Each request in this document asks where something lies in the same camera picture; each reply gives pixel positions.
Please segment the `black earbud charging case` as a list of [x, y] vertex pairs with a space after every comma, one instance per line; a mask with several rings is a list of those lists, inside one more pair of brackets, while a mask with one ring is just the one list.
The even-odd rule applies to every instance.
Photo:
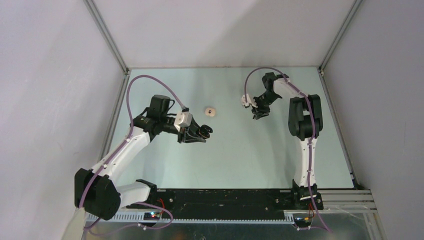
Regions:
[[203, 138], [203, 139], [209, 139], [211, 134], [213, 133], [213, 129], [208, 126], [203, 124], [202, 126], [200, 126], [200, 128], [198, 129], [197, 133]]

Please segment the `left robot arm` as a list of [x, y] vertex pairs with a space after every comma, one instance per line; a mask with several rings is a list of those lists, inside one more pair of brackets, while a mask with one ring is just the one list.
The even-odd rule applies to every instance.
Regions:
[[90, 169], [74, 175], [74, 205], [102, 220], [110, 220], [119, 209], [141, 203], [153, 208], [158, 202], [157, 185], [143, 179], [117, 185], [136, 155], [161, 133], [177, 136], [178, 143], [204, 143], [213, 129], [198, 125], [187, 108], [169, 113], [174, 104], [168, 96], [154, 95], [150, 105], [132, 119], [127, 136]]

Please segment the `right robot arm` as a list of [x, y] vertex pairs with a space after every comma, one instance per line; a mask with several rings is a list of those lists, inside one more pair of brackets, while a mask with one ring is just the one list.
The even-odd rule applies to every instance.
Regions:
[[317, 94], [304, 93], [284, 73], [267, 72], [262, 77], [262, 83], [264, 93], [251, 97], [244, 92], [242, 105], [251, 108], [253, 119], [259, 120], [270, 114], [272, 103], [283, 96], [289, 97], [288, 130], [299, 146], [290, 201], [297, 209], [318, 210], [321, 200], [315, 177], [315, 151], [320, 131], [323, 129], [321, 98]]

